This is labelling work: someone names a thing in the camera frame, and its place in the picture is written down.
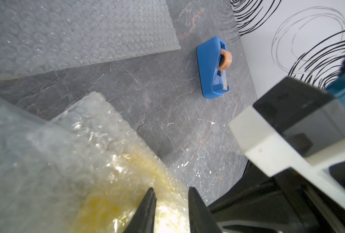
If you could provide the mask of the yellow plastic wine glass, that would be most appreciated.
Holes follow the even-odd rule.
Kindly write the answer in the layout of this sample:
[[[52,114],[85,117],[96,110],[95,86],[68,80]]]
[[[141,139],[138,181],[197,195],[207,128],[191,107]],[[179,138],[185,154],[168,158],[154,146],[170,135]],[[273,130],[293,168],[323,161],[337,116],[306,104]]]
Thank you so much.
[[[101,172],[100,184],[86,196],[71,228],[73,233],[121,233],[152,188],[156,196],[156,233],[186,231],[185,211],[168,180],[168,171],[156,157],[139,150],[113,155]]]

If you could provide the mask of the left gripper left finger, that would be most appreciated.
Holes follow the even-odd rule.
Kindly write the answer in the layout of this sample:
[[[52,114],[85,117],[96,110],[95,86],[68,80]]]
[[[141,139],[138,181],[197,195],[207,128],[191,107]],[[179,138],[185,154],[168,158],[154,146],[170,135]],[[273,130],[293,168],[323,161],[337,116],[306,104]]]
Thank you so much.
[[[156,195],[150,187],[143,197],[124,233],[153,233],[155,226]]]

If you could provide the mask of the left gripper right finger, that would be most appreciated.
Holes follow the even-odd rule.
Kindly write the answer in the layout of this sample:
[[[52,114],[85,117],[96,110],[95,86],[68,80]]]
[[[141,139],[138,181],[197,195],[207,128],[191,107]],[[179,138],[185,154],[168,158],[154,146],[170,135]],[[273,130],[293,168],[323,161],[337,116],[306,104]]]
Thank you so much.
[[[189,188],[188,200],[191,233],[222,233],[196,188]]]

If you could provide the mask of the blue tape dispenser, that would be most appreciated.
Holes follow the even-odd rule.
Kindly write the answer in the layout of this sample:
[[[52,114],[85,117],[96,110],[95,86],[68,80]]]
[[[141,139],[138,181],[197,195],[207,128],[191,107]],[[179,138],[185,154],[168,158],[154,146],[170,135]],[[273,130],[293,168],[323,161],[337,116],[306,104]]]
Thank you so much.
[[[197,60],[202,94],[207,99],[216,99],[230,90],[226,71],[232,63],[232,54],[227,44],[219,37],[197,47]]]

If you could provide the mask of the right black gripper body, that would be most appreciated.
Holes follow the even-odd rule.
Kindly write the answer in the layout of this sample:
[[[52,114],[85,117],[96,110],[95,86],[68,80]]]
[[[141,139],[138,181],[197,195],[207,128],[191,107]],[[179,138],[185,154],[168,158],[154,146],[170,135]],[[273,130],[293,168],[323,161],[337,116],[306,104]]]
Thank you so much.
[[[208,208],[230,233],[345,233],[345,210],[292,169],[268,177],[247,163]]]

